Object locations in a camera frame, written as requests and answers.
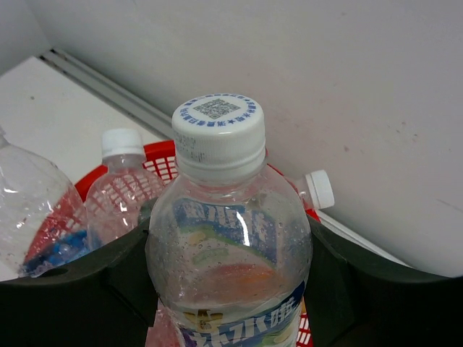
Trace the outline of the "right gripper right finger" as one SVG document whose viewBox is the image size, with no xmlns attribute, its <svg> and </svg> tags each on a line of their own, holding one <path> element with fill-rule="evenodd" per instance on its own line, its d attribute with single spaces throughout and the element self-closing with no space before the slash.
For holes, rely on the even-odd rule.
<svg viewBox="0 0 463 347">
<path fill-rule="evenodd" d="M 400 265 L 308 220 L 314 346 L 462 345 L 462 278 Z"/>
</svg>

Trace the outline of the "clear bottle fruit label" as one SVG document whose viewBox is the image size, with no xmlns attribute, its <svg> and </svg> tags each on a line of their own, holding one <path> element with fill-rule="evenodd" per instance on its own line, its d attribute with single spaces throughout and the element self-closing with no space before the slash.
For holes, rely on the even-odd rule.
<svg viewBox="0 0 463 347">
<path fill-rule="evenodd" d="M 294 346 L 313 241 L 266 160 L 264 113 L 231 93 L 173 113 L 177 177 L 157 199 L 148 272 L 181 346 Z"/>
</svg>

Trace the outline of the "clear bottle blue label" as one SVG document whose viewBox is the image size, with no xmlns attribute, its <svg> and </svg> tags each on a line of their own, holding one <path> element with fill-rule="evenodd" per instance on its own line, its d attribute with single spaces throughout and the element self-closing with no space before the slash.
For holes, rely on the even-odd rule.
<svg viewBox="0 0 463 347">
<path fill-rule="evenodd" d="M 91 251 L 135 228 L 142 206 L 164 188 L 162 179 L 143 166 L 146 156 L 137 130 L 105 131 L 101 151 L 107 172 L 91 184 L 85 200 Z"/>
</svg>

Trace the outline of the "clear unlabelled bottle blue cap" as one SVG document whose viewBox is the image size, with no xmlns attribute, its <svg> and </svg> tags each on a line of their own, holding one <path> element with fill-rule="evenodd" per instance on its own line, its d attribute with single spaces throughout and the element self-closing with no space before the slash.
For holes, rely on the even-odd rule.
<svg viewBox="0 0 463 347">
<path fill-rule="evenodd" d="M 1 138 L 1 266 L 36 277 L 88 252 L 85 206 L 50 160 Z"/>
</svg>

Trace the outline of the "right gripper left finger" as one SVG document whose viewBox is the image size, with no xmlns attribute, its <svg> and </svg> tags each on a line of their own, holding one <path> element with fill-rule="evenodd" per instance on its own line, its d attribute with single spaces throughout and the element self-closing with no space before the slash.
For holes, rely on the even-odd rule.
<svg viewBox="0 0 463 347">
<path fill-rule="evenodd" d="M 144 346 L 158 308 L 145 259 L 154 203 L 123 237 L 37 278 L 1 283 L 1 345 Z"/>
</svg>

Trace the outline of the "small clear bottle green label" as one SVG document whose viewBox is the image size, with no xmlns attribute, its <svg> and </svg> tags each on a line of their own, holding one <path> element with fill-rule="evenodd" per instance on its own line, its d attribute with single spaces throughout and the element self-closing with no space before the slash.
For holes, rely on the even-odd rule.
<svg viewBox="0 0 463 347">
<path fill-rule="evenodd" d="M 297 192 L 304 209 L 323 210 L 335 205 L 334 192 L 325 170 L 313 171 L 298 179 L 285 179 Z"/>
</svg>

